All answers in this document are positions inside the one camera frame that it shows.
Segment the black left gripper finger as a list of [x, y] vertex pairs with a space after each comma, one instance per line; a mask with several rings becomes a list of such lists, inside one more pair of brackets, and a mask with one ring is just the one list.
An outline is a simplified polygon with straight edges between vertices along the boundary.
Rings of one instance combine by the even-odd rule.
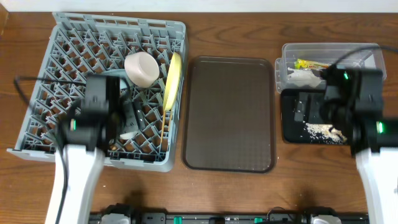
[[142, 112], [142, 107], [140, 101], [138, 99], [133, 101], [134, 113], [137, 121], [137, 125], [139, 129], [144, 129], [145, 122], [144, 122], [144, 113]]
[[123, 110], [125, 114], [125, 122], [124, 122], [124, 127], [123, 127], [123, 132], [124, 133], [131, 133], [131, 132], [136, 132], [137, 131], [137, 121], [136, 121], [136, 116], [134, 113], [134, 108], [132, 101], [125, 101], [123, 104]]

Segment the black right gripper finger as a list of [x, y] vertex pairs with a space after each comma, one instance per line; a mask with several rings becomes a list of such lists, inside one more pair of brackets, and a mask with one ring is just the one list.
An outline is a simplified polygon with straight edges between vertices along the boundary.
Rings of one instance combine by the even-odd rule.
[[320, 107], [323, 103], [322, 93], [312, 93], [310, 95], [309, 123], [324, 123], [320, 116]]
[[308, 93], [300, 92], [296, 100], [294, 121], [304, 123], [306, 119], [307, 104], [310, 97]]

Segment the white plastic cup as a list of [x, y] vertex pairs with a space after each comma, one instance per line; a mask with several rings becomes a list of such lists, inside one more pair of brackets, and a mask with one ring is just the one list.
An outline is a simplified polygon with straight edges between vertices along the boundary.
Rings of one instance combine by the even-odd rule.
[[119, 135], [119, 137], [123, 140], [128, 140], [128, 139], [134, 138], [137, 133], [138, 133], [138, 131], [131, 131], [131, 132], [127, 132], [127, 133], [122, 133]]

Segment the wooden chopstick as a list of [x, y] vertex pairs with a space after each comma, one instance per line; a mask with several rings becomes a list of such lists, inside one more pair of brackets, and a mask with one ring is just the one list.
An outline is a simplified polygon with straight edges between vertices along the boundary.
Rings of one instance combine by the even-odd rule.
[[162, 148], [162, 142], [163, 142], [163, 136], [164, 136], [165, 115], [166, 115], [166, 111], [163, 110], [162, 127], [161, 127], [161, 135], [160, 135], [160, 148]]
[[171, 139], [172, 137], [172, 128], [173, 128], [173, 118], [174, 118], [174, 109], [170, 110], [170, 117], [169, 117], [169, 123], [168, 123], [168, 137]]

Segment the light blue saucer bowl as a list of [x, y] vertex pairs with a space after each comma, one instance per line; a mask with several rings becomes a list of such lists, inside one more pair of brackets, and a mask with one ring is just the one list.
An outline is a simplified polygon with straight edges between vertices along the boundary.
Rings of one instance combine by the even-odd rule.
[[112, 76], [112, 77], [119, 77], [120, 79], [120, 89], [128, 89], [130, 88], [132, 82], [130, 81], [125, 69], [115, 69], [115, 70], [108, 70], [103, 71], [102, 75]]

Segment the white tissue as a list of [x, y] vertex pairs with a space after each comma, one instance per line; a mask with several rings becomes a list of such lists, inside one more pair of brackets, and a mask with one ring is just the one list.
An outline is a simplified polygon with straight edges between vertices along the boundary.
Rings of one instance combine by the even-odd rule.
[[297, 87], [310, 86], [317, 88], [325, 84], [321, 70], [288, 68], [287, 84]]

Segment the pink white bowl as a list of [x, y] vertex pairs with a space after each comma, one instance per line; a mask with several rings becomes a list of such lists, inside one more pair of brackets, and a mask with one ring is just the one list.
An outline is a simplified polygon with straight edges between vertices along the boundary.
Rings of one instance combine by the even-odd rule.
[[159, 66], [155, 58], [147, 52], [128, 55], [124, 69], [130, 81], [141, 88], [149, 88], [159, 77]]

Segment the yellow round plate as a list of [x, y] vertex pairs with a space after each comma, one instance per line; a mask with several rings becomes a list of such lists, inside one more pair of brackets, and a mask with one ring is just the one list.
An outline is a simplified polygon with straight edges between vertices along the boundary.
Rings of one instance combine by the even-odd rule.
[[174, 53], [170, 61], [169, 72], [164, 90], [163, 109], [170, 111], [177, 97], [178, 86], [182, 74], [182, 58], [178, 53]]

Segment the green snack wrapper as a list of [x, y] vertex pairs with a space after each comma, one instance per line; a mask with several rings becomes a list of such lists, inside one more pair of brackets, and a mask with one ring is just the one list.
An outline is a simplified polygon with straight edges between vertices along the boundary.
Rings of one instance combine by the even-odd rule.
[[322, 70], [324, 68], [328, 68], [330, 66], [330, 64], [328, 63], [321, 63], [321, 62], [315, 62], [315, 61], [311, 61], [311, 60], [304, 60], [304, 59], [300, 59], [298, 58], [295, 62], [294, 62], [294, 67], [295, 69], [298, 70]]

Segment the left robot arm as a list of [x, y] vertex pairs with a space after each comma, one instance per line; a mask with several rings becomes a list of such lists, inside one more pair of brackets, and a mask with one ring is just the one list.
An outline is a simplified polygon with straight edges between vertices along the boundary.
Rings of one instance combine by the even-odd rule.
[[88, 223], [109, 147], [139, 129], [126, 72], [89, 75], [84, 99], [73, 103], [55, 128], [55, 179], [46, 223]]

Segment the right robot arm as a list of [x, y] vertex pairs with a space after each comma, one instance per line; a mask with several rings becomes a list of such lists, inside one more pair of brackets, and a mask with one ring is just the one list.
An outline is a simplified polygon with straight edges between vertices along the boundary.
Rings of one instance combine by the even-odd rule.
[[[320, 70], [324, 90], [294, 91], [295, 109], [287, 124], [298, 133], [304, 124], [342, 132], [356, 159], [372, 223], [397, 221], [397, 121], [382, 116], [383, 73], [379, 69]], [[185, 163], [193, 169], [265, 172], [274, 164], [275, 121], [271, 96], [260, 84], [254, 95], [221, 96], [221, 84], [191, 90], [187, 113]]]

